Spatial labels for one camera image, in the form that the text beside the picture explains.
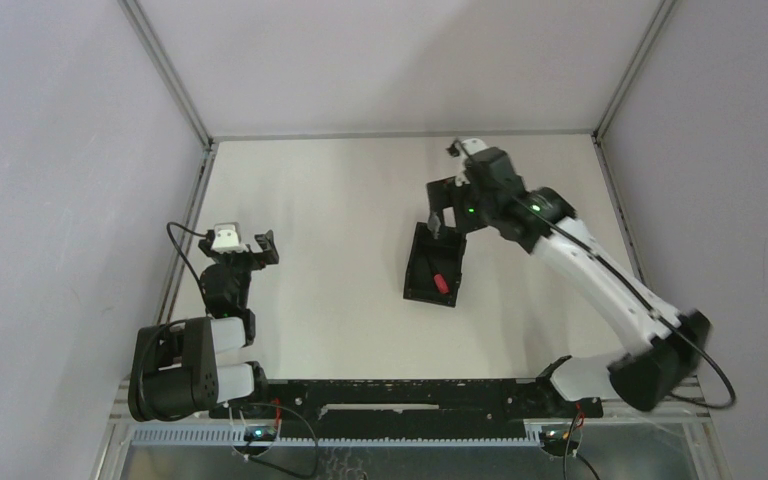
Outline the red handled screwdriver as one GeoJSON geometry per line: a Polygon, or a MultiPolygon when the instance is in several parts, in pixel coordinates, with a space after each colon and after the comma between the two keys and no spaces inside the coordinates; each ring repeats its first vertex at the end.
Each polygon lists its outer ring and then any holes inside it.
{"type": "Polygon", "coordinates": [[[446,281],[445,277],[441,273],[434,271],[432,273],[432,281],[439,294],[441,295],[450,294],[450,287],[448,285],[448,282],[446,281]]]}

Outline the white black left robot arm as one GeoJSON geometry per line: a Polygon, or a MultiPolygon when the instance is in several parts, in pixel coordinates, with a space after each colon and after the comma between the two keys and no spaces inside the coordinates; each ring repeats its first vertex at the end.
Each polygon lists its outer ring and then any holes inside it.
{"type": "Polygon", "coordinates": [[[280,261],[273,231],[255,235],[260,249],[253,251],[237,228],[217,224],[199,237],[198,248],[211,261],[194,275],[204,314],[139,330],[127,397],[134,420],[174,422],[224,404],[250,417],[270,409],[273,392],[258,362],[219,360],[254,343],[252,274],[280,261]]]}

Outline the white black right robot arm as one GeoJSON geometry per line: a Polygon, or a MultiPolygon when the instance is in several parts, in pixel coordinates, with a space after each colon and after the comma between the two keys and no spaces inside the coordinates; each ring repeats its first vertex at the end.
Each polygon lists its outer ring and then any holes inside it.
{"type": "Polygon", "coordinates": [[[446,149],[460,171],[427,183],[429,230],[439,238],[491,227],[567,280],[606,321],[621,351],[558,360],[538,402],[552,416],[577,400],[618,398],[649,412],[705,360],[712,330],[697,310],[680,311],[618,266],[592,236],[574,207],[549,187],[528,189],[507,152],[479,139],[446,149]],[[453,227],[444,210],[452,209],[453,227]]]}

